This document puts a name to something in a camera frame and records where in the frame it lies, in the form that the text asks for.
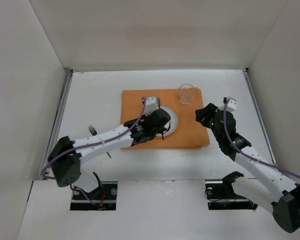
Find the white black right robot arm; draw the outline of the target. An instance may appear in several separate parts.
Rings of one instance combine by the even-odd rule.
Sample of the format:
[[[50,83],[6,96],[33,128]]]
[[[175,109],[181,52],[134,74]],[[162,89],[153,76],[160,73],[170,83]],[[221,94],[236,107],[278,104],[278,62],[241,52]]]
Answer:
[[[234,171],[222,178],[222,192],[230,199],[244,197],[267,210],[287,233],[300,229],[300,184],[285,175],[286,170],[267,163],[251,143],[237,133],[233,111],[237,103],[226,97],[223,106],[210,103],[195,111],[195,120],[211,129],[220,150],[252,174],[249,181]]]

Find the orange cloth placemat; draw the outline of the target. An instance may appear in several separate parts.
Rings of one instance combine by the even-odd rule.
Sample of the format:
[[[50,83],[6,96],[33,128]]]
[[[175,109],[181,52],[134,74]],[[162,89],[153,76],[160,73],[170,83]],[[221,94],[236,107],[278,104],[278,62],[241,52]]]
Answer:
[[[144,89],[123,90],[121,123],[136,119],[142,110],[142,97],[157,96],[161,107],[168,107],[178,117],[176,130],[164,138],[157,136],[154,140],[130,147],[137,149],[200,149],[210,144],[207,128],[196,121],[196,110],[204,107],[201,89],[194,88],[190,104],[180,101],[179,89]]]

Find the white paper bowl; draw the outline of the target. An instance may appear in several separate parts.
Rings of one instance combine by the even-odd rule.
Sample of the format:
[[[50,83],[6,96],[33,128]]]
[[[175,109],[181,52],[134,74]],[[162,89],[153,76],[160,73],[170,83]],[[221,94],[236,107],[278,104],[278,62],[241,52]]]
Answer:
[[[178,127],[179,120],[177,114],[171,108],[166,106],[161,106],[160,108],[166,111],[170,116],[169,123],[164,126],[166,131],[163,132],[163,136],[166,137],[175,132]]]

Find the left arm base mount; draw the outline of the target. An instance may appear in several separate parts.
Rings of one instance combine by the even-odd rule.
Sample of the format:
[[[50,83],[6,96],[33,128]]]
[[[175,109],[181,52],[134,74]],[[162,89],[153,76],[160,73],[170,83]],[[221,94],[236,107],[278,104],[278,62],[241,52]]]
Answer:
[[[72,197],[70,211],[115,211],[117,208],[118,182],[101,181],[96,172],[93,172],[96,188],[91,192],[81,187],[70,185]]]

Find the clear plastic cup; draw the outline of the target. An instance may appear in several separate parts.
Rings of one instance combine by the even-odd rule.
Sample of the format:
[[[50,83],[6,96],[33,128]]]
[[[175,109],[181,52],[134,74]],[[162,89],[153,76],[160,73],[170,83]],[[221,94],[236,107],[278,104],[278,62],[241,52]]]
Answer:
[[[182,104],[188,105],[192,102],[195,88],[192,84],[184,83],[179,87],[179,98]]]

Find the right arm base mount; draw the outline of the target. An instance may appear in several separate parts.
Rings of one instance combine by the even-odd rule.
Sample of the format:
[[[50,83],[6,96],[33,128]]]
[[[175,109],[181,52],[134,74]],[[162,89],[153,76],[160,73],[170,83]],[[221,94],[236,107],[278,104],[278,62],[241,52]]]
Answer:
[[[235,193],[232,184],[244,175],[234,171],[222,179],[205,181],[204,196],[210,211],[252,210],[258,205],[249,199]]]

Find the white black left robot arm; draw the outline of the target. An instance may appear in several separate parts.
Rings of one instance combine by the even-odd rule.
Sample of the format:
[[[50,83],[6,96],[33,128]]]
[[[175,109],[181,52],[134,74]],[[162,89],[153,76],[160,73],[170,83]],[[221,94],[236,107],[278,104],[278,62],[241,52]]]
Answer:
[[[157,134],[166,131],[170,120],[170,115],[159,108],[147,116],[126,121],[99,135],[77,140],[71,140],[69,136],[62,137],[48,156],[48,166],[59,187],[73,185],[83,175],[81,167],[85,163],[112,150],[152,141]]]

